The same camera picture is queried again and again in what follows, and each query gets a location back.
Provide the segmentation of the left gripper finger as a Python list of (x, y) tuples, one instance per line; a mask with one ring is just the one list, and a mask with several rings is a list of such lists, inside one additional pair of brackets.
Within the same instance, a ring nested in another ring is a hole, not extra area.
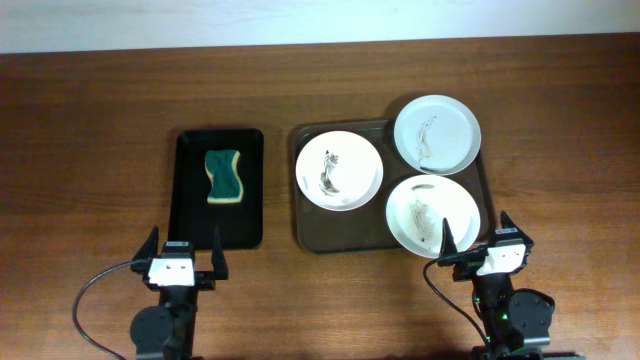
[(220, 228), (218, 226), (216, 226), (214, 229), (214, 235), (212, 240), (212, 251), (211, 251), (211, 263), (213, 266), (214, 273), (226, 272), (226, 259), (224, 256), (222, 243), (221, 243)]
[(158, 251), (158, 242), (159, 229), (157, 226), (154, 226), (147, 239), (134, 255), (133, 260), (147, 260), (155, 257)]

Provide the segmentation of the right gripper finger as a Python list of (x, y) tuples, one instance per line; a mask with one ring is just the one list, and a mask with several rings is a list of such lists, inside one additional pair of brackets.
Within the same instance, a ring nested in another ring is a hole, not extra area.
[(515, 224), (511, 217), (505, 212), (500, 212), (500, 234), (522, 234), (523, 231)]
[(439, 257), (447, 257), (454, 255), (458, 252), (457, 246), (454, 241), (454, 236), (451, 231), (447, 218), (442, 219), (442, 240), (439, 252)]

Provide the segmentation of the white plate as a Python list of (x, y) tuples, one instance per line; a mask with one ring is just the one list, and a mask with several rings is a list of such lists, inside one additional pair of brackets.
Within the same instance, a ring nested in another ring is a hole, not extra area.
[(295, 178), (303, 195), (330, 211), (359, 208), (381, 187), (381, 155), (363, 136), (329, 131), (313, 137), (299, 152)]
[(458, 251), (465, 251), (480, 233), (480, 211), (471, 194), (451, 179), (416, 175), (390, 193), (385, 216), (392, 236), (408, 251), (437, 258), (447, 222)]
[(409, 102), (398, 114), (394, 143), (403, 160), (426, 174), (452, 175), (467, 168), (480, 151), (479, 122), (462, 102), (444, 95), (426, 95)]

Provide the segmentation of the green yellow sponge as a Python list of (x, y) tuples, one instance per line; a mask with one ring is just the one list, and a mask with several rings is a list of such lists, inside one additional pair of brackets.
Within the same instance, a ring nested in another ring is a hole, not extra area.
[(207, 203), (236, 204), (244, 196), (244, 185), (238, 173), (238, 150), (209, 150), (205, 154), (204, 167), (211, 189)]

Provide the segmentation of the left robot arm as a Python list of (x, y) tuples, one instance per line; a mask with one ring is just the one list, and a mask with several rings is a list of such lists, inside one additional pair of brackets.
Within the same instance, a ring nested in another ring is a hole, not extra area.
[(213, 291), (218, 280), (229, 277), (220, 231), (211, 241), (209, 271), (195, 269), (195, 250), (190, 242), (169, 241), (159, 245), (159, 230), (153, 228), (133, 257), (131, 270), (142, 276), (146, 287), (159, 294), (159, 301), (139, 311), (131, 322), (130, 337), (137, 359), (191, 359), (198, 295)]

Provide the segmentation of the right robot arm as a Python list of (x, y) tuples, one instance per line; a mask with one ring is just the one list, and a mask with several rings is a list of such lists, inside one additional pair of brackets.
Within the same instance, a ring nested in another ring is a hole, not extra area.
[(539, 291), (513, 287), (511, 277), (526, 267), (534, 241), (505, 212), (500, 223), (487, 244), (459, 251), (444, 220), (436, 264), (451, 266), (454, 281), (472, 283), (479, 318), (472, 325), (484, 341), (472, 350), (473, 359), (541, 359), (541, 348), (550, 343), (555, 301)]

